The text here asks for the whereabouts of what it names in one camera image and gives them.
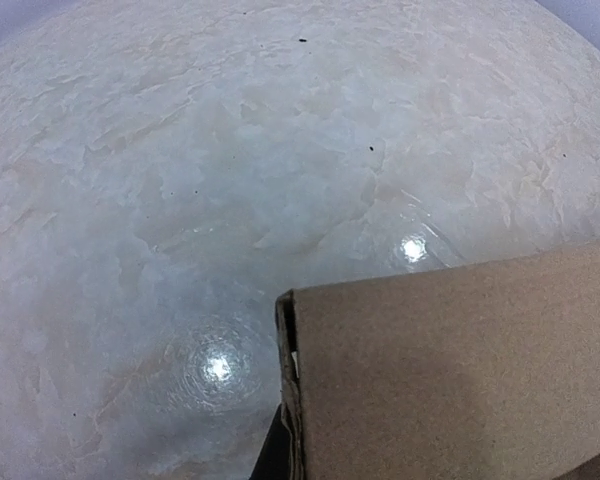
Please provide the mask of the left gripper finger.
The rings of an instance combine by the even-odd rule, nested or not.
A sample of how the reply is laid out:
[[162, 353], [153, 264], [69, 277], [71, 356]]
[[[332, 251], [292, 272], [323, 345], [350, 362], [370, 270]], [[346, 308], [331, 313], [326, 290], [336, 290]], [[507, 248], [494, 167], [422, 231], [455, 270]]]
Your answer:
[[250, 480], [290, 480], [292, 435], [287, 413], [280, 404], [253, 467]]

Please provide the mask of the brown cardboard box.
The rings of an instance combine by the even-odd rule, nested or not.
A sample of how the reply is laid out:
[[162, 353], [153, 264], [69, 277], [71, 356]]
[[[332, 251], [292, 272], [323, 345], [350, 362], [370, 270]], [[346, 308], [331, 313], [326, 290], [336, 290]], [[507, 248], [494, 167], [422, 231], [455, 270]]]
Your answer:
[[292, 290], [293, 479], [600, 479], [600, 242]]

